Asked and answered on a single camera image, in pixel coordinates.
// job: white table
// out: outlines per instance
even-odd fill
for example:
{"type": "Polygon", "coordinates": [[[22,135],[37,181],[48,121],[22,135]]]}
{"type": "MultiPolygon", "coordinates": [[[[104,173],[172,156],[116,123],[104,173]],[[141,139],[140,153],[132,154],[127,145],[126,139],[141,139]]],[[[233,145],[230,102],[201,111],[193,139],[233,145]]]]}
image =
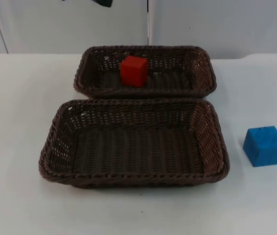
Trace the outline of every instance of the white table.
{"type": "Polygon", "coordinates": [[[0,55],[0,235],[277,234],[277,165],[253,168],[248,128],[277,127],[277,55],[214,60],[231,170],[193,188],[82,190],[42,179],[38,159],[80,55],[0,55]]]}

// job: blue block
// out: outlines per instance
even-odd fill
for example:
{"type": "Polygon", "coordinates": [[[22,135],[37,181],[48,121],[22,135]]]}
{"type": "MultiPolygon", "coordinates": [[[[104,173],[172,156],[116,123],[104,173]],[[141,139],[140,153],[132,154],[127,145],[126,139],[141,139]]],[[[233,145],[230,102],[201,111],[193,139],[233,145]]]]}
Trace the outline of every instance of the blue block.
{"type": "Polygon", "coordinates": [[[274,126],[247,130],[243,149],[254,167],[277,164],[277,129],[274,126]]]}

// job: brown wicker basket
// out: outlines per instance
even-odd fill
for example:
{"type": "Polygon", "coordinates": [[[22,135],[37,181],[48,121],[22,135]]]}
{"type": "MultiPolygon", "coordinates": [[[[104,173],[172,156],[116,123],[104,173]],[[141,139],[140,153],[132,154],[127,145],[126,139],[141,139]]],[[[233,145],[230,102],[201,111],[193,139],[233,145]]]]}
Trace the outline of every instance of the brown wicker basket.
{"type": "Polygon", "coordinates": [[[67,102],[39,160],[45,179],[78,188],[213,183],[229,169],[213,106],[190,98],[67,102]]]}
{"type": "Polygon", "coordinates": [[[216,89],[216,78],[200,47],[91,47],[82,56],[74,88],[89,98],[204,97],[216,89]],[[121,83],[120,63],[128,55],[148,58],[143,88],[121,83]]]}

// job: woven basket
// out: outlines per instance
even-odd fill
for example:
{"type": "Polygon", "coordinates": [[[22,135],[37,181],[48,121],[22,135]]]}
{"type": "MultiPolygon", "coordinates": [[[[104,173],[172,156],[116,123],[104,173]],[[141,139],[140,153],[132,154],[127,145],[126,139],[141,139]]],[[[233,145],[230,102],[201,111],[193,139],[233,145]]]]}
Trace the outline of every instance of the woven basket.
{"type": "Polygon", "coordinates": [[[229,169],[213,106],[189,98],[67,102],[39,160],[45,179],[79,188],[198,185],[229,169]]]}
{"type": "Polygon", "coordinates": [[[82,56],[74,88],[89,98],[204,97],[216,89],[216,78],[200,47],[91,47],[82,56]],[[143,88],[121,83],[120,63],[128,55],[148,58],[143,88]]]}

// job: red cube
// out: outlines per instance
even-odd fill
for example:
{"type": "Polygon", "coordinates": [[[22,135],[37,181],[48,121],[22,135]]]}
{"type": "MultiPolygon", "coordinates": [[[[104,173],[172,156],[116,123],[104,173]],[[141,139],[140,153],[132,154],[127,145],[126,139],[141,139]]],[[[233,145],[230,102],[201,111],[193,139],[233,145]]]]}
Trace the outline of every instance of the red cube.
{"type": "Polygon", "coordinates": [[[124,85],[142,87],[147,81],[148,60],[146,58],[127,56],[120,65],[121,82],[124,85]]]}

